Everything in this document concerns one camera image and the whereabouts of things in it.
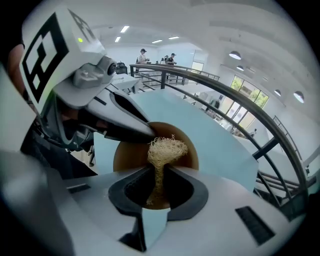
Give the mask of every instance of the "white ceiling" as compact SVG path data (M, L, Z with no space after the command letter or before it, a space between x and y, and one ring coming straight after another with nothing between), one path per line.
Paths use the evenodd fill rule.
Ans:
M118 44L145 44L157 39L180 36L217 63L236 70L241 64L267 77L263 86L272 94L280 89L281 101L320 123L319 64L294 22L271 0L67 0L83 17L105 46L114 44L124 25ZM236 61L228 56L237 50ZM305 103L292 97L302 91Z

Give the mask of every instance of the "glass railing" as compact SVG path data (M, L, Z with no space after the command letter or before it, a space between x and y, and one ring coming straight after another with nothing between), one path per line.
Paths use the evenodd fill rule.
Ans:
M165 89L166 87L171 88L183 94L184 98L188 97L191 104L200 103L205 106L206 110L210 110L210 112L212 113L212 118L224 119L226 122L228 122L239 133L241 137L248 139L256 147L256 152L254 152L252 156L256 160L264 157L273 169L275 176L263 173L258 170L256 179L257 183L263 184L265 186L272 199L273 204L279 209L285 209L283 210L283 212L285 212L285 215L290 220L304 212L308 202L308 185L306 182L304 169L296 153L296 150L293 148L291 142L288 140L282 130L275 124L274 120L270 116L268 116L267 113L265 113L250 99L248 99L238 91L230 88L229 86L226 86L219 82L218 76L209 73L207 73L209 75L203 75L199 72L199 70L197 71L198 72L192 71L191 68L172 65L130 65L131 76L141 79L141 82L143 84L143 88L140 88L141 92L144 92L145 90ZM192 82L193 84L199 84L208 87L209 89L214 90L237 102L238 104L246 108L248 112L250 112L255 118L257 118L264 125L264 127L271 132L273 138L266 144L260 146L257 141L232 118L230 118L221 110L212 106L205 100L199 98L197 95L183 90L184 86L178 86L186 85L186 82ZM288 160L293 167L298 182L285 180L272 159L269 157L268 152L278 144L281 146L284 153L288 157ZM284 191L285 196L283 196L281 200L279 200L279 196L274 193L273 189ZM254 190L254 193L264 198L257 189Z

